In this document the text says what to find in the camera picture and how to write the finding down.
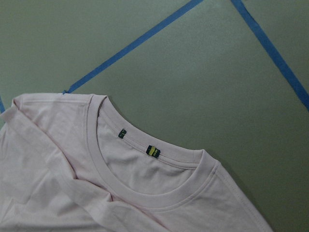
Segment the pink Snoopy t-shirt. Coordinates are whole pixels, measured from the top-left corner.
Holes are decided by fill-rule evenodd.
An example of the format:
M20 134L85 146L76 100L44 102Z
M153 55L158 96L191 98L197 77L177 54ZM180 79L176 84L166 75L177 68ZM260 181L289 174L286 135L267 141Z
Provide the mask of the pink Snoopy t-shirt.
M3 232L269 232L205 150L156 139L109 98L34 93L0 116Z

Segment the long blue tape line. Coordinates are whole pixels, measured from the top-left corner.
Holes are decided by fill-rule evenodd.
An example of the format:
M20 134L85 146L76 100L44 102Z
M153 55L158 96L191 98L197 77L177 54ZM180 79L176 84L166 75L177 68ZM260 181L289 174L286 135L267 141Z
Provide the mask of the long blue tape line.
M74 84L72 84L68 90L63 90L61 92L62 95L69 94L80 88L82 85L96 77L98 74L106 70L108 67L113 65L115 62L123 58L125 55L130 53L132 50L146 42L148 39L156 35L158 32L162 31L164 28L169 26L171 23L176 21L178 18L192 10L194 7L199 5L202 2L202 0L190 0L188 3L186 3L184 6L173 12L171 15L163 19L161 22L153 26L151 29L146 31L144 34L142 34L140 37L135 39L133 42L125 46L123 49L118 51L116 54L105 60L102 64L98 65L95 69L87 73L85 76L83 76L81 79L76 81Z

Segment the crossing blue tape line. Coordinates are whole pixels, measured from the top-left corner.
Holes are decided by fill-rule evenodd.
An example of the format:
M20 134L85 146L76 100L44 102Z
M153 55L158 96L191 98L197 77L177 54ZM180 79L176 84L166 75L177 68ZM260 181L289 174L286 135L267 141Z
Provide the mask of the crossing blue tape line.
M261 46L264 48L268 56L271 58L273 63L276 65L280 73L283 75L285 80L291 86L296 96L299 98L301 103L305 106L307 111L309 110L309 94L298 80L292 69L288 66L282 55L279 53L275 45L269 39L267 34L258 24L258 22L252 17L244 3L241 0L232 0L233 6L236 8L244 22L247 24L249 29L255 35Z

